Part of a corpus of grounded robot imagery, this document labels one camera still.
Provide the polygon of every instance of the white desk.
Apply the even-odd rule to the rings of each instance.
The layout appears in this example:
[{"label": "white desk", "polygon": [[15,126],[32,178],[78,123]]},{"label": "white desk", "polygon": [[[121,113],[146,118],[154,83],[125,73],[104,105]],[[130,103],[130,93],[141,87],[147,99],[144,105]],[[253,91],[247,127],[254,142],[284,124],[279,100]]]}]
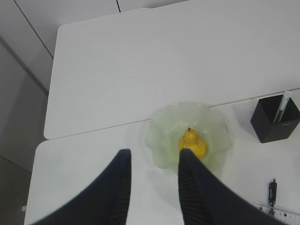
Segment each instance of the white desk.
[{"label": "white desk", "polygon": [[45,137],[300,87],[300,1],[191,0],[63,25]]},{"label": "white desk", "polygon": [[[300,107],[300,90],[292,92]],[[267,201],[267,183],[278,182],[277,206],[300,211],[300,128],[289,139],[261,144],[250,124],[257,99],[216,106],[231,125],[234,145],[219,178],[250,203]],[[119,149],[132,151],[132,191],[127,225],[183,224],[177,176],[154,166],[144,145],[148,121],[46,141],[39,145],[25,224],[58,209],[86,188]]]}]

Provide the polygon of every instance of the yellow pear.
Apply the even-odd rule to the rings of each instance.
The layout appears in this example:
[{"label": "yellow pear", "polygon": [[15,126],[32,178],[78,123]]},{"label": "yellow pear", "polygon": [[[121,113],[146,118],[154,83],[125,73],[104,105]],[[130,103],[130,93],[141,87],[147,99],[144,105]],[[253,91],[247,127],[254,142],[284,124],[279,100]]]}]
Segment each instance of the yellow pear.
[{"label": "yellow pear", "polygon": [[194,129],[188,128],[184,132],[183,137],[179,140],[179,150],[181,149],[191,149],[191,151],[201,159],[206,153],[206,144]]}]

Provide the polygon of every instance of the glass bowl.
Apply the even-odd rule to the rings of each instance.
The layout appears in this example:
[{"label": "glass bowl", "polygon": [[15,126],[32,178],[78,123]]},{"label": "glass bowl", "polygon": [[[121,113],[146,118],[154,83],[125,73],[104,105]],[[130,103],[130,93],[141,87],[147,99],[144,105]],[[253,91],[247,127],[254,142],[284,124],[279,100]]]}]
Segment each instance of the glass bowl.
[{"label": "glass bowl", "polygon": [[145,135],[156,166],[178,170],[178,142],[187,128],[193,128],[205,141],[207,152],[201,159],[212,172],[216,171],[226,151],[232,146],[232,135],[224,115],[199,102],[178,102],[154,113]]}]

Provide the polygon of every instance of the ruler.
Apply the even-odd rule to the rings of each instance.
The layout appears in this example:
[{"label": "ruler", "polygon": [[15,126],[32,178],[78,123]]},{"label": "ruler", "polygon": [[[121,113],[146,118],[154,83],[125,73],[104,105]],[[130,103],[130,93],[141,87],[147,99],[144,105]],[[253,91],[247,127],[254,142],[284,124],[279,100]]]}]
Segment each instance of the ruler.
[{"label": "ruler", "polygon": [[[270,205],[255,203],[255,207],[265,212],[266,214],[269,214]],[[278,207],[274,208],[274,212],[274,218],[282,221],[283,223],[288,225],[300,225],[300,213],[280,209]]]}]

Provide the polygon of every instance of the floor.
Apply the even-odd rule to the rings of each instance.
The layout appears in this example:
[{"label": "floor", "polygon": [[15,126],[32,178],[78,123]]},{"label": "floor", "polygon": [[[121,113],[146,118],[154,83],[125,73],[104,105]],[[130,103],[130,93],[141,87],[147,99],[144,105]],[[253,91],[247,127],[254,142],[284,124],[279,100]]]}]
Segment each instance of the floor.
[{"label": "floor", "polygon": [[0,157],[0,225],[23,225],[31,173]]}]

